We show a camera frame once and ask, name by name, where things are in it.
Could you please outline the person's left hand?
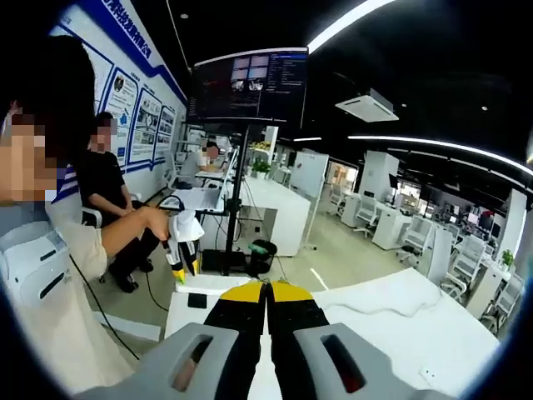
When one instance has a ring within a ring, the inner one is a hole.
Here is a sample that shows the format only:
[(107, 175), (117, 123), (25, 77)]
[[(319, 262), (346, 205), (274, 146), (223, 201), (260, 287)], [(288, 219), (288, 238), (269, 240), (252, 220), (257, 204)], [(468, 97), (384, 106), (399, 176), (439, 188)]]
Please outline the person's left hand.
[(169, 216), (160, 208), (144, 206), (137, 210), (146, 227), (160, 241), (165, 242), (170, 237)]

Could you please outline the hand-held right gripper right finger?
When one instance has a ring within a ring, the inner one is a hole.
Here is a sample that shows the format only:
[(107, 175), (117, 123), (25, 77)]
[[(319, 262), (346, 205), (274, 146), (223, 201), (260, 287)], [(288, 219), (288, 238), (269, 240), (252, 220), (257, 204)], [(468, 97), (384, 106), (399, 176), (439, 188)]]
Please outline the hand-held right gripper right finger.
[(343, 323), (329, 323), (304, 288), (266, 289), (271, 360), (284, 399), (448, 399), (397, 377), (390, 358)]

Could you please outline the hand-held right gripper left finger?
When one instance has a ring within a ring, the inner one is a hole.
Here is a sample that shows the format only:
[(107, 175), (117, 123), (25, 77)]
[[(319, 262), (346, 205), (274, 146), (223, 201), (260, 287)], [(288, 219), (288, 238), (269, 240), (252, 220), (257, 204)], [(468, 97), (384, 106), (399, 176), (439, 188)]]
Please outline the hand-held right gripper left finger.
[(261, 355), (262, 282), (223, 293), (205, 322), (190, 322), (142, 357), (111, 387), (77, 399), (246, 399)]

